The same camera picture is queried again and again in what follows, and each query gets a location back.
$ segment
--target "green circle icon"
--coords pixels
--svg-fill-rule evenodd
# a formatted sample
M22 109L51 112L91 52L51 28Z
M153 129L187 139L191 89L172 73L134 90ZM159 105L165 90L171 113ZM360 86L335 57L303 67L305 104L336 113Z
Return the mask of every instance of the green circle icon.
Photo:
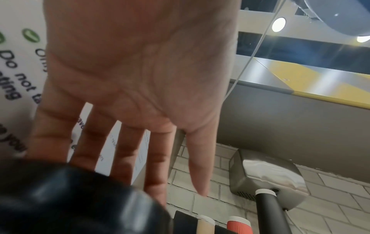
M39 35L31 29L23 29L22 35L29 42L33 42L33 43L40 42Z
M0 32L0 44L5 42L5 36Z

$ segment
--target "wire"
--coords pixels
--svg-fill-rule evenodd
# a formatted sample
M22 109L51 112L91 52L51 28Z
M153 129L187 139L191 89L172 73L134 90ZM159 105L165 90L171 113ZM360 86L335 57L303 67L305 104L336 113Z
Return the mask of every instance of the wire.
M289 220L293 223L294 226L296 226L296 228L298 228L298 230L302 233L302 234L306 234L300 227L298 227L298 225L292 220L292 218L290 217L289 213L287 210L284 210L285 213L286 213L286 216L288 216Z
M246 70L246 68L248 67L248 65L251 63L252 59L253 59L253 58L254 58L254 56L256 55L256 53L257 53L258 49L260 48L260 46L261 46L261 44L262 44L263 40L264 40L264 39L265 39L265 37L266 37L267 32L269 31L269 29L271 28L272 24L274 23L274 21L275 21L275 19L276 19L277 15L278 15L278 13L280 12L281 8L283 7L283 5L284 5L285 1L286 1L286 0L282 0L281 4L279 5L279 8L276 10L276 12L275 12L275 14L274 14L274 16L273 16L272 20L270 21L269 26L266 28L265 32L262 34L262 37L261 37L261 39L259 40L259 42L258 42L258 44L257 44L256 48L254 49L254 51L253 51L253 53L252 53L251 57L249 58L249 60L248 60L247 64L244 66L244 68L243 68L242 72L240 73L240 75L238 76L238 78L234 81L234 84L232 85L231 89L227 92L227 94L226 94L226 96L225 96L225 98L224 98L224 101L225 101L225 100L226 100L226 98L230 95L230 93L232 92L232 90L235 88L236 84L238 83L238 81L239 81L239 80L240 80L240 78L242 77L243 72Z

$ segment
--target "tiled wall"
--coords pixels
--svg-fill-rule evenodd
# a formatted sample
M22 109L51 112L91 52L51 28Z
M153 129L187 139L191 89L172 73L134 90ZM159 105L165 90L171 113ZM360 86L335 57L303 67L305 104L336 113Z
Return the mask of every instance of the tiled wall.
M227 218L236 215L247 218L254 234L259 234L256 204L229 190L229 159L235 150L217 145L210 192L208 197L201 197L190 179L184 141L168 179L167 209L172 216L176 210L194 216L203 214L225 226ZM369 183L303 166L298 168L311 193L305 202L289 211L299 227L307 234L370 234ZM291 228L293 234L300 234L293 225Z

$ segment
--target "red paper cup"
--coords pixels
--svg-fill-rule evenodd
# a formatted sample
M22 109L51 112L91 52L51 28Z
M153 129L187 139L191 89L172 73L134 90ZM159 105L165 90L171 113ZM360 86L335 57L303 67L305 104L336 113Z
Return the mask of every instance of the red paper cup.
M230 216L227 222L227 229L237 234L253 234L251 223L237 216Z

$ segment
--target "ceiling light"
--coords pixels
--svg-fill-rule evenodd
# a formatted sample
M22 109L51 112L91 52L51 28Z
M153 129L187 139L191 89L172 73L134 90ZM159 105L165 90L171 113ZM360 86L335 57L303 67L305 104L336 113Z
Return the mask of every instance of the ceiling light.
M357 37L359 43L367 42L368 40L370 40L370 36Z
M275 22L272 24L272 30L274 32L280 32L285 27L286 20L285 18L281 17L275 20Z

